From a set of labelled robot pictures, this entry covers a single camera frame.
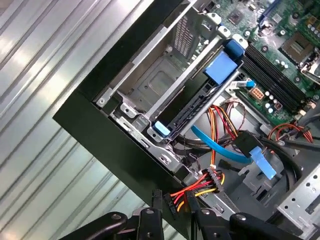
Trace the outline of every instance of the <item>cable bundle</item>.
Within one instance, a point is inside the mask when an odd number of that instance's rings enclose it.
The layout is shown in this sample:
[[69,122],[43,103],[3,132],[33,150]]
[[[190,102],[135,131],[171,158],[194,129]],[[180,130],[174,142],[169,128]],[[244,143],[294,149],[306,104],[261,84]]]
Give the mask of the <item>cable bundle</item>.
[[[225,182],[225,175],[221,171],[215,171],[215,174],[217,178],[221,181],[221,185]],[[177,212],[180,211],[181,207],[185,204],[185,201],[183,200],[183,195],[185,191],[194,191],[195,196],[201,196],[203,194],[212,193],[217,191],[217,187],[214,184],[214,181],[210,178],[207,179],[209,175],[205,173],[202,177],[199,178],[198,181],[196,181],[194,184],[187,186],[186,188],[170,194],[170,196],[173,199],[173,203],[176,207]]]

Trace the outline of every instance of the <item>ram slot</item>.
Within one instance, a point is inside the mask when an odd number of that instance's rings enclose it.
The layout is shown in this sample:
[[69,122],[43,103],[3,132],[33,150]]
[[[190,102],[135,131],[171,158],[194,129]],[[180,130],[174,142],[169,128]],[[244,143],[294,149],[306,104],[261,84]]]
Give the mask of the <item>ram slot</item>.
[[272,93],[272,95],[288,110],[296,112],[300,105],[294,98],[285,92],[274,82],[263,70],[256,66],[248,57],[243,59],[243,69],[252,76],[261,86]]
[[297,102],[303,103],[306,100],[306,95],[253,46],[247,48],[245,55],[278,82]]

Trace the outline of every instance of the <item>screw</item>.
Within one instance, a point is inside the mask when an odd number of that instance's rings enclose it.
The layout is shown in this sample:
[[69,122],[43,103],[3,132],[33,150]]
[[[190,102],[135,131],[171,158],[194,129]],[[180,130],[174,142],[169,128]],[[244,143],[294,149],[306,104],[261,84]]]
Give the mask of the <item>screw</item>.
[[118,215],[118,214],[113,214],[111,218],[112,218],[113,220],[119,220],[119,219],[121,219],[121,216]]
[[236,217],[237,219],[241,220],[241,221],[247,220],[246,217],[243,216],[243,215],[241,215],[241,214],[237,214],[237,215],[235,215],[235,217]]
[[201,212],[205,215],[209,215],[210,214],[210,211],[207,210],[207,209],[202,209]]

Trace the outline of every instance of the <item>silver metal wall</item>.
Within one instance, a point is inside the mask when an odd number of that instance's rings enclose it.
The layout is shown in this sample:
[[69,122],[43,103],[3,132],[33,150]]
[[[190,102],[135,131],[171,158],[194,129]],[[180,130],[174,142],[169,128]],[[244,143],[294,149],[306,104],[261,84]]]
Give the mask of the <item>silver metal wall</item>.
[[52,117],[152,1],[1,0],[1,240],[55,240],[145,204]]

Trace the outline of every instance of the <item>perforated metal panel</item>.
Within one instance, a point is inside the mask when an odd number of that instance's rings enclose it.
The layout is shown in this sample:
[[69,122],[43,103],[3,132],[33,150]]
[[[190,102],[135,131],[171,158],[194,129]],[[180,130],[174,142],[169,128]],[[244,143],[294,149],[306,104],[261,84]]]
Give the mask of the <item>perforated metal panel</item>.
[[175,28],[174,48],[177,49],[183,56],[187,57],[191,48],[191,43],[194,35],[190,32],[187,26],[188,18],[184,16]]
[[55,240],[145,204],[52,117],[152,1],[1,1],[1,240]]

